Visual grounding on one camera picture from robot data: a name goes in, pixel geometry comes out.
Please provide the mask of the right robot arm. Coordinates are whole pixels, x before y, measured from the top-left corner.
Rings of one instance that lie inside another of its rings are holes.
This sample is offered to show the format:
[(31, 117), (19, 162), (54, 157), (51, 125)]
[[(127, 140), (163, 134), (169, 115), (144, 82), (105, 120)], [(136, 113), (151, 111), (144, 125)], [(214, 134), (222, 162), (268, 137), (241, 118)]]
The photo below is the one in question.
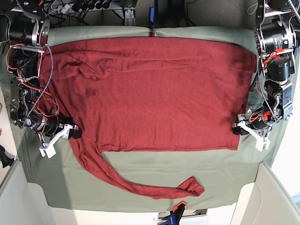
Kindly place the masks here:
[(43, 150), (59, 139), (78, 139), (82, 130), (70, 117), (59, 116), (58, 101), (39, 82), (50, 21), (41, 0), (2, 0), (0, 14), (8, 18), (5, 42), (10, 44), (5, 62), (12, 73), (10, 119), (19, 128), (30, 128)]

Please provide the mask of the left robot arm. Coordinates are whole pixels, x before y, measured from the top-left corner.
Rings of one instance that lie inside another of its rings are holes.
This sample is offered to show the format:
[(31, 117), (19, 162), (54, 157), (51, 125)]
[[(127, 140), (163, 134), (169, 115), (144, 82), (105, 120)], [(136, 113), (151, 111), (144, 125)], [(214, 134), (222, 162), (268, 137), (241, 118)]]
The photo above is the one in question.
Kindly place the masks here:
[(269, 134), (274, 124), (288, 120), (293, 111), (293, 84), (298, 46), (292, 18), (297, 20), (298, 0), (260, 0), (255, 11), (255, 42), (258, 65), (249, 91), (257, 90), (263, 98), (260, 108), (251, 107), (237, 116), (232, 126), (236, 135), (252, 135), (258, 150), (269, 147)]

